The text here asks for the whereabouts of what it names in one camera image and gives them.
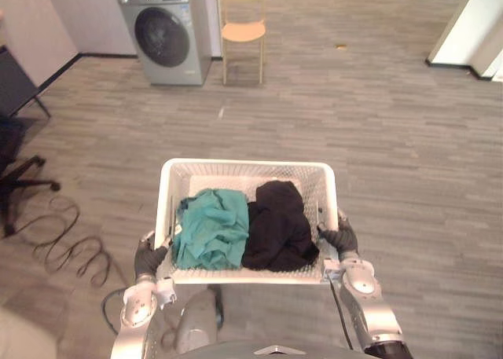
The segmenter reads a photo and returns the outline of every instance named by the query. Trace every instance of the plastic basket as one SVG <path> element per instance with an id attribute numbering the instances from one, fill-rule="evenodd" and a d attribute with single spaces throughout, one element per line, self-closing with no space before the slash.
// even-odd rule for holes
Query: plastic basket
<path id="1" fill-rule="evenodd" d="M 182 270 L 173 263 L 170 251 L 157 271 L 158 278 L 172 277 L 177 284 L 320 284 L 323 259 L 333 256 L 333 251 L 324 240 L 318 239 L 316 226 L 324 222 L 330 229 L 337 229 L 338 222 L 334 173 L 323 163 L 171 159 L 161 172 L 155 247 L 174 232 L 175 211 L 183 198 L 202 189 L 234 189 L 253 201 L 257 187 L 272 180 L 292 181 L 303 197 L 304 214 L 309 219 L 313 241 L 320 248 L 318 260 L 312 266 L 279 273 L 245 268 Z"/>

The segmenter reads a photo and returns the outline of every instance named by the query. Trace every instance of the black cable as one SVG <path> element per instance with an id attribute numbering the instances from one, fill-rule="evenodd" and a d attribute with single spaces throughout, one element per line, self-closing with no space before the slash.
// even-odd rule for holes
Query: black cable
<path id="1" fill-rule="evenodd" d="M 108 314 L 107 314 L 107 302 L 109 301 L 109 299 L 114 296 L 114 295 L 118 295 L 118 294 L 121 294 L 123 292 L 125 292 L 125 290 L 127 290 L 127 288 L 119 288 L 117 290 L 114 290 L 112 292 L 110 292 L 108 295 L 106 295 L 103 300 L 101 300 L 101 315 L 103 316 L 103 318 L 105 319 L 105 323 L 108 325 L 108 327 L 113 331 L 113 333 L 115 335 L 118 335 L 119 332 L 116 330 L 116 328 L 113 326 L 112 322 L 110 322 L 110 320 L 108 319 Z"/>
<path id="2" fill-rule="evenodd" d="M 346 337 L 347 345 L 351 350 L 353 349 L 353 345 L 351 344 L 351 340 L 349 339 L 349 335 L 347 334 L 346 321 L 344 320 L 343 310 L 340 308 L 339 298 L 337 297 L 336 289 L 333 287 L 332 280 L 329 277 L 330 289 L 332 290 L 332 295 L 334 300 L 336 301 L 337 310 L 339 311 L 340 324 L 343 326 L 344 336 Z"/>
<path id="3" fill-rule="evenodd" d="M 66 201 L 66 205 L 63 207 L 58 207 L 55 205 L 55 201 L 58 200 L 64 200 Z M 60 255 L 54 255 L 53 251 L 54 248 L 56 248 L 59 245 L 59 247 L 63 246 L 61 244 L 61 240 L 70 232 L 70 230 L 74 227 L 74 225 L 77 223 L 79 220 L 80 216 L 80 208 L 79 205 L 63 196 L 55 196 L 52 198 L 49 202 L 49 209 L 51 211 L 54 211 L 51 214 L 44 214 L 41 216 L 38 216 L 37 218 L 29 221 L 25 225 L 23 225 L 21 228 L 19 228 L 16 233 L 19 233 L 22 241 L 24 241 L 26 244 L 30 245 L 33 247 L 32 255 L 34 258 L 40 259 L 39 252 L 43 249 L 46 249 L 47 252 L 45 256 L 43 257 L 43 265 L 48 273 L 55 273 L 63 268 L 66 264 L 68 264 L 69 261 L 71 261 L 73 258 L 81 254 L 85 249 L 87 249 L 88 245 L 84 244 L 93 244 L 95 246 L 93 250 L 93 255 L 85 261 L 78 269 L 76 276 L 77 277 L 82 277 L 84 274 L 86 274 L 89 266 L 93 263 L 96 262 L 99 258 L 103 258 L 105 260 L 105 265 L 99 269 L 92 277 L 90 280 L 90 283 L 93 287 L 99 288 L 105 284 L 105 282 L 108 279 L 108 275 L 110 274 L 110 269 L 112 267 L 115 267 L 117 273 L 119 274 L 119 277 L 121 281 L 124 283 L 124 285 L 128 285 L 129 282 L 127 282 L 126 277 L 124 276 L 122 270 L 119 268 L 119 266 L 116 263 L 116 260 L 112 257 L 112 255 L 105 249 L 105 245 L 103 243 L 103 240 L 99 236 L 87 236 L 84 237 L 81 240 L 78 240 L 75 242 L 73 245 L 70 247 L 67 247 L 66 250 L 60 254 Z M 67 211 L 73 210 L 75 213 L 74 218 L 71 220 L 70 224 L 68 224 L 67 220 L 64 218 L 63 214 Z M 23 234 L 23 231 L 27 229 L 28 227 L 31 227 L 37 222 L 40 222 L 42 220 L 47 220 L 47 219 L 56 219 L 62 224 L 62 230 L 61 233 L 56 235 L 53 239 L 46 240 L 46 241 L 37 241 L 37 240 L 32 240 L 28 238 L 25 234 Z"/>

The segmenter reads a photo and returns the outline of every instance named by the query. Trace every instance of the washing machine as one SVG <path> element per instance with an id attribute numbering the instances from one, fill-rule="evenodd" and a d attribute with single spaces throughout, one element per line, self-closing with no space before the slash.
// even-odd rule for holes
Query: washing machine
<path id="1" fill-rule="evenodd" d="M 152 84 L 204 84 L 211 64 L 206 0 L 117 1 Z"/>

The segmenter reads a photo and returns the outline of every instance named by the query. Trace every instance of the green towel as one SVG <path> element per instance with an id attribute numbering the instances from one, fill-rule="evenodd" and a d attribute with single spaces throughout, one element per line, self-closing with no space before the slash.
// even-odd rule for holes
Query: green towel
<path id="1" fill-rule="evenodd" d="M 182 231 L 174 237 L 179 269 L 236 269 L 248 238 L 246 196 L 236 190 L 205 189 L 178 208 Z"/>

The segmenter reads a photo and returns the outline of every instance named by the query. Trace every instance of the gray wood-grain floor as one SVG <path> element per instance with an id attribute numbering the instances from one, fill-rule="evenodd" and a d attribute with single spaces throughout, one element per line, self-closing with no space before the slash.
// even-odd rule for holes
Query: gray wood-grain floor
<path id="1" fill-rule="evenodd" d="M 80 205 L 66 241 L 101 236 L 129 279 L 165 160 L 326 162 L 414 356 L 502 358 L 501 84 L 424 64 L 459 1 L 270 0 L 263 86 L 257 46 L 231 46 L 227 87 L 221 62 L 202 88 L 162 87 L 137 60 L 83 58 L 43 94 L 49 122 L 24 109 L 40 120 L 22 155 L 45 156 L 42 176 Z M 51 195 L 20 196 L 19 224 Z M 76 259 L 48 275 L 19 241 L 0 243 L 0 302 L 55 334 L 61 358 L 108 357 L 99 302 L 122 286 L 117 274 L 92 288 Z M 223 339 L 344 346 L 328 287 L 226 286 L 223 297 Z"/>

